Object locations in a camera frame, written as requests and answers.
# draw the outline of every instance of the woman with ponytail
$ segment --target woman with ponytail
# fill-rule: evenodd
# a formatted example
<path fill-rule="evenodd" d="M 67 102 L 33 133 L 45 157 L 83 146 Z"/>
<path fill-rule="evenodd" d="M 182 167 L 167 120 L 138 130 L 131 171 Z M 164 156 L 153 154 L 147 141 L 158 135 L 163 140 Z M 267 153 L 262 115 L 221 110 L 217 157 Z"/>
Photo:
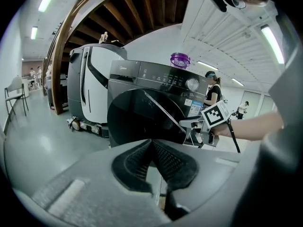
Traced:
<path fill-rule="evenodd" d="M 205 106 L 211 106 L 221 100 L 221 78 L 217 78 L 214 71 L 206 73 L 205 77 L 208 79 L 208 84 L 212 85 L 204 100 Z"/>

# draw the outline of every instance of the wrist strap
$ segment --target wrist strap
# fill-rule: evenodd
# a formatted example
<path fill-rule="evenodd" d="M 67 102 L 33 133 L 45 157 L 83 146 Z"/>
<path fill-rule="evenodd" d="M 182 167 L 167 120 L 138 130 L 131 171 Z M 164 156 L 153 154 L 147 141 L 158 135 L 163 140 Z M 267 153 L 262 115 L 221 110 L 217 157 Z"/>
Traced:
<path fill-rule="evenodd" d="M 241 152 L 240 152 L 240 148 L 239 148 L 238 143 L 237 143 L 237 140 L 236 140 L 236 137 L 235 137 L 235 133 L 233 132 L 233 128 L 232 128 L 232 124 L 231 124 L 231 119 L 230 119 L 230 118 L 227 119 L 226 123 L 227 123 L 227 126 L 228 126 L 228 128 L 229 128 L 229 130 L 230 130 L 230 132 L 231 132 L 233 142 L 234 142 L 235 145 L 236 145 L 237 152 L 238 152 L 238 153 L 241 153 Z"/>

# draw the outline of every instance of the gray chair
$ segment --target gray chair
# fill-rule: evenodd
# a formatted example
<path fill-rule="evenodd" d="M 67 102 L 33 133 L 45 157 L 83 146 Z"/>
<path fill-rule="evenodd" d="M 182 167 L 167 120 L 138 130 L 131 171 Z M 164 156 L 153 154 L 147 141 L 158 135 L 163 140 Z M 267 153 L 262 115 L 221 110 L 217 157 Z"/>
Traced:
<path fill-rule="evenodd" d="M 16 91 L 18 89 L 21 89 L 21 93 L 17 92 L 16 95 L 9 96 L 10 92 Z M 8 111 L 8 115 L 9 115 L 9 108 L 8 108 L 8 103 L 7 102 L 9 101 L 9 104 L 11 106 L 11 109 L 13 110 L 13 113 L 14 113 L 14 115 L 16 115 L 14 107 L 12 106 L 10 101 L 13 100 L 13 99 L 17 100 L 17 99 L 20 99 L 20 98 L 22 98 L 25 116 L 27 115 L 27 113 L 25 111 L 25 106 L 24 106 L 24 100 L 25 100 L 25 103 L 27 105 L 27 99 L 25 98 L 24 84 L 22 83 L 22 79 L 20 77 L 15 77 L 13 79 L 13 81 L 11 82 L 11 84 L 4 89 L 4 95 L 5 95 L 5 105 L 6 105 L 6 109 Z"/>

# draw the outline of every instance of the gray floor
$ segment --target gray floor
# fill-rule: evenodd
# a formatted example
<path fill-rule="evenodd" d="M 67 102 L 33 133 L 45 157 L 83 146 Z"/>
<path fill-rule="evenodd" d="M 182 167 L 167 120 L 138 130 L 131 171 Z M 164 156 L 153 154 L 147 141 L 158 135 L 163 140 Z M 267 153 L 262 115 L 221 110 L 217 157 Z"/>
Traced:
<path fill-rule="evenodd" d="M 68 111 L 56 115 L 49 109 L 42 91 L 27 98 L 24 115 L 22 100 L 15 105 L 16 116 L 9 124 L 5 162 L 14 188 L 28 196 L 80 158 L 108 149 L 109 141 L 87 131 L 71 131 Z"/>

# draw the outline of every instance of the purple basket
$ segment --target purple basket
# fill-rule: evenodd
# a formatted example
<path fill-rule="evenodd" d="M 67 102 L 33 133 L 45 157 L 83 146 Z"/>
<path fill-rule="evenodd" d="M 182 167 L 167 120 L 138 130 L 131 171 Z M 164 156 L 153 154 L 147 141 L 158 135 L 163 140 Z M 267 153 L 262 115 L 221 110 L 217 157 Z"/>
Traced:
<path fill-rule="evenodd" d="M 190 65 L 190 57 L 182 53 L 173 53 L 170 62 L 174 67 L 186 69 Z"/>

